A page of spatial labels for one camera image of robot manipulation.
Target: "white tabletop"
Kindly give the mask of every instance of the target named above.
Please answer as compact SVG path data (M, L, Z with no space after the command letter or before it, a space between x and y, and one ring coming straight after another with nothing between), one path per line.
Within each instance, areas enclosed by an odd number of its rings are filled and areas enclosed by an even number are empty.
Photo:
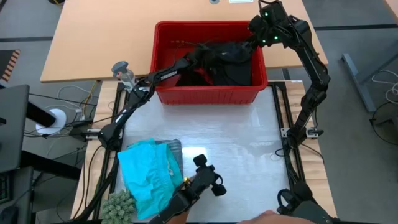
M289 188L272 90L250 105L162 105L154 96L126 123L123 147L136 141L179 139L183 175L195 174L192 159L204 154L224 179L227 193L206 190L191 208L188 222L239 222L278 207L277 193ZM125 189L118 175L116 192Z

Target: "cyan cloth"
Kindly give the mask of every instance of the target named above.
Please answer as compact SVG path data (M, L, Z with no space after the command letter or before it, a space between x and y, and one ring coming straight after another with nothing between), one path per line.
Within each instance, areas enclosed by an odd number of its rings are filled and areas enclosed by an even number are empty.
M136 199L137 218L142 220L161 212L183 182L167 144L154 139L139 141L118 153L124 183Z

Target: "wooden desk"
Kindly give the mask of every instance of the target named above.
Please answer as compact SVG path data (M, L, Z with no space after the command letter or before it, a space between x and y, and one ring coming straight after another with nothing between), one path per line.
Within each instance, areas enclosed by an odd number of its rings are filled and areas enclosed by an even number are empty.
M301 0L283 0L288 14L308 21L312 42L327 64L325 53ZM154 27L160 21L250 21L259 8L253 3L209 0L68 0L58 22L41 82L109 80L121 60L138 75L150 70ZM264 47L267 68L302 67L296 53L282 44Z
M101 93L98 99L97 110L95 114L94 120L100 120L103 118L107 118L111 116L112 111L108 108L109 102L114 101L114 97L116 95L116 86L117 82L103 82ZM302 82L290 82L286 81L287 93L289 97L290 109L292 111L293 119L296 120L297 116L300 112L300 100L301 97L305 94L304 85ZM282 111L285 111L283 107L283 99L282 93L279 93L279 103L281 105ZM285 126L287 126L286 114L282 114L284 118ZM99 123L95 123L93 128L102 128L104 125L108 124L110 120L102 121ZM305 144L314 148L318 152L320 152L319 144L317 140L306 140ZM88 164L93 156L93 153L100 145L98 140L93 140L88 143L86 150L86 174L85 177L88 177ZM336 216L335 206L333 204L333 199L331 197L330 188L328 179L325 172L325 167L323 166L322 159L319 158L318 155L309 151L306 147L300 147L300 153L303 163L303 169L305 172L305 177L307 179L307 183L312 189L313 195L318 203L333 217ZM88 201L91 200L96 184L101 174L101 167L104 159L104 149L100 149L93 159L93 163L91 165L91 173L90 173L90 187L88 191ZM82 188L83 188L83 175L80 175L80 181L78 184L78 189L75 196L75 203L73 204L71 218L73 218L74 214L76 214L77 208L79 207L81 197L82 197Z
M384 0L384 3L391 10L392 15L398 23L398 1L397 0Z

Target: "floor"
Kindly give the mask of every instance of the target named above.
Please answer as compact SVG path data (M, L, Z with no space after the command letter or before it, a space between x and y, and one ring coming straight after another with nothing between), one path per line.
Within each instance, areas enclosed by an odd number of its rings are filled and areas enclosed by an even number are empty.
M393 24L382 0L303 0L315 27L353 26L368 24ZM55 32L61 8L47 0L8 0L0 12L0 40L16 37L51 37ZM333 30L318 31L317 36L329 60L331 83L328 98L318 110L319 128L325 134L319 138L325 157L326 172L335 202L336 211L342 220L373 223L396 223L398 213L398 147L380 140L374 133L369 114L355 89L354 83L340 60L342 53L349 53L359 69L364 68L383 50L398 40L398 29ZM56 96L66 85L76 85L89 90L93 82L51 83L39 82L51 41L5 42L0 41L0 50L20 49L21 56L8 83L9 86L29 84L36 94ZM388 69L398 72L398 61ZM283 79L281 70L268 70L270 80ZM303 80L306 88L310 81L304 69L289 69L290 77ZM395 77L383 74L383 80L397 82ZM369 82L376 105L385 102L384 93L391 85ZM86 93L66 88L61 96L82 100ZM39 106L64 105L56 100L30 97ZM68 119L74 112L64 109ZM380 114L396 113L396 106L383 107ZM26 130L34 124L27 121ZM396 141L397 131L391 124L376 127L376 131L389 141ZM24 150L47 156L53 140L26 139ZM48 154L54 158L84 145L73 138L63 138L53 144ZM64 157L63 162L74 164L76 155ZM37 223L57 223L68 219L73 203L76 182L55 178L39 185L35 190L34 210Z

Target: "human hand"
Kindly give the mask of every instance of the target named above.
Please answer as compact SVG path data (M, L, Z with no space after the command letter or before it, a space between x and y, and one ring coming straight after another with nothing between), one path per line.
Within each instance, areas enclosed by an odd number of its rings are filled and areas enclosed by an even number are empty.
M188 212L183 212L171 218L166 224L186 224Z
M256 218L244 220L238 224L314 224L310 220L297 217L278 215L271 210L267 210Z

